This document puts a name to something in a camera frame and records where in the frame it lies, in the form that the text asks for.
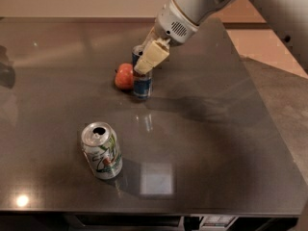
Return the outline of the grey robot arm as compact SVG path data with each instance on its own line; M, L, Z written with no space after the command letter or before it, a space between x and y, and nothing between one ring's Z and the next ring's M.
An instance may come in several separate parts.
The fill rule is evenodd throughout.
M212 14L231 8L238 0L168 0L142 44L135 70L151 71L170 48L191 38ZM242 0L240 7L256 12L273 30L302 68L308 67L308 0Z

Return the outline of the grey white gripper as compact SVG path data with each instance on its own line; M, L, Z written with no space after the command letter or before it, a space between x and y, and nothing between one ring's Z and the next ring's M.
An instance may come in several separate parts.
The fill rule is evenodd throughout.
M134 70L141 75L148 73L169 56L169 46L184 44L198 29L182 14L174 0L169 0L158 12L154 29L142 43L144 50Z

